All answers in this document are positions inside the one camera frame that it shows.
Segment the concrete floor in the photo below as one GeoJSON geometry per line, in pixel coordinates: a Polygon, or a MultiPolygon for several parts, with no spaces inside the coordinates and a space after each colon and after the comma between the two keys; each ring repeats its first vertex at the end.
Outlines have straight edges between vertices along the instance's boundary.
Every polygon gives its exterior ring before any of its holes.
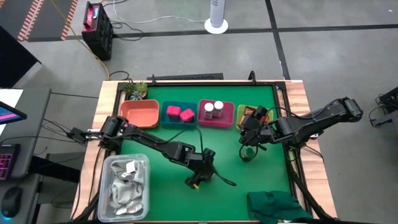
{"type": "MultiPolygon", "coordinates": [[[[85,1],[80,0],[72,27],[81,29],[85,1]]],[[[373,0],[272,1],[278,27],[357,26],[393,24],[398,2],[373,0]]],[[[203,20],[209,6],[203,1],[128,1],[118,5],[119,15],[148,20],[175,14],[203,20]]],[[[264,1],[227,2],[231,27],[270,27],[264,1]]],[[[112,6],[107,7],[114,19],[112,6]]],[[[201,24],[166,19],[137,26],[144,32],[203,29],[201,24]]],[[[127,29],[118,32],[129,32],[127,29]]],[[[335,98],[357,100],[367,114],[374,99],[398,84],[397,29],[280,33],[291,79],[303,80],[311,109],[335,98]]],[[[24,43],[43,64],[26,86],[49,86],[53,91],[98,96],[106,76],[98,62],[75,40],[24,43]]],[[[138,42],[114,39],[111,72],[125,70],[131,78],[223,72],[225,79],[246,79],[255,70],[260,79],[281,79],[282,72],[272,33],[145,37],[138,42]]],[[[46,117],[69,127],[89,128],[95,99],[52,95],[46,117]]],[[[336,211],[342,220],[395,223],[398,220],[397,133],[386,125],[371,127],[367,117],[354,124],[339,124],[325,131],[320,145],[336,211]]],[[[40,140],[51,153],[84,151],[66,143],[40,140]]],[[[70,210],[42,209],[52,221],[66,221],[70,210]]]]}

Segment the white bottle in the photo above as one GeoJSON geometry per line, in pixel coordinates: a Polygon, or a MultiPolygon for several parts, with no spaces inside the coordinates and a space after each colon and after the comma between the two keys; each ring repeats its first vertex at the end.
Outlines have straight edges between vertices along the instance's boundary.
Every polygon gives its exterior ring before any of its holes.
{"type": "Polygon", "coordinates": [[[206,119],[213,118],[213,110],[214,110],[214,106],[212,103],[205,104],[205,118],[206,119]]]}
{"type": "Polygon", "coordinates": [[[216,101],[214,103],[214,110],[213,110],[213,116],[220,118],[221,114],[223,113],[223,107],[224,103],[221,101],[216,101]]]}

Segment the computer monitor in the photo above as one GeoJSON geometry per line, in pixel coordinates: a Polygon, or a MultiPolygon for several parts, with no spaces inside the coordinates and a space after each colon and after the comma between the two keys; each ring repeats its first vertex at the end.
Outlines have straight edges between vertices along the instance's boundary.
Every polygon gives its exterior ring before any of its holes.
{"type": "Polygon", "coordinates": [[[26,117],[26,114],[0,101],[0,124],[21,121],[26,117]]]}

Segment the white paper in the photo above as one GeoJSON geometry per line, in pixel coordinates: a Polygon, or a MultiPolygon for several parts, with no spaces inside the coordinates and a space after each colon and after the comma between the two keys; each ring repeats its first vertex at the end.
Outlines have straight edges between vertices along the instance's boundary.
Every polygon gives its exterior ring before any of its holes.
{"type": "Polygon", "coordinates": [[[126,172],[128,174],[131,174],[134,171],[136,171],[136,162],[135,161],[131,161],[131,162],[127,163],[126,164],[126,172]]]}
{"type": "MultiPolygon", "coordinates": [[[[18,100],[22,95],[23,90],[13,90],[13,89],[0,89],[0,101],[7,104],[10,107],[15,108],[17,106],[18,100]]],[[[0,135],[6,124],[0,125],[0,135]]]]}

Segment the green cloth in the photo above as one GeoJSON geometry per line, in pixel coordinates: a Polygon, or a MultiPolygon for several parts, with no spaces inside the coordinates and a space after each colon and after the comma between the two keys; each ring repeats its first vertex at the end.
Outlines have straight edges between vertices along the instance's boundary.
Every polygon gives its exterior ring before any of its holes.
{"type": "Polygon", "coordinates": [[[265,224],[275,224],[278,220],[312,218],[287,192],[249,192],[247,196],[250,219],[265,224]]]}

